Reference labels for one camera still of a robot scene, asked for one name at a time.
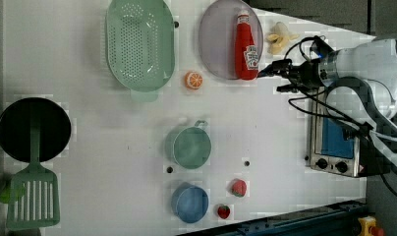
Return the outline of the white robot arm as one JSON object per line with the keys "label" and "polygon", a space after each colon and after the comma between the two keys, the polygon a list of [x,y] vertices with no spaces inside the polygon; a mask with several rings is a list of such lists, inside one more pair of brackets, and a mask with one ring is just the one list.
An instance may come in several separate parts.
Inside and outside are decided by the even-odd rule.
{"label": "white robot arm", "polygon": [[289,84],[279,92],[312,100],[311,168],[355,178],[397,172],[397,38],[339,50],[308,41],[312,59],[286,57],[258,75],[280,76]]}

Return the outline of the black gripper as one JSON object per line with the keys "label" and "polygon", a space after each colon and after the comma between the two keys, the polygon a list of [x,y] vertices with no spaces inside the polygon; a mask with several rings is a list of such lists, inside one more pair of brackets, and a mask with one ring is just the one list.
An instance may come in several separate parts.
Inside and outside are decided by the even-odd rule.
{"label": "black gripper", "polygon": [[300,88],[318,89],[323,86],[319,75],[319,60],[306,61],[300,66],[292,66],[291,59],[273,61],[258,72],[259,78],[280,76],[292,84],[278,87],[278,92],[299,92]]}

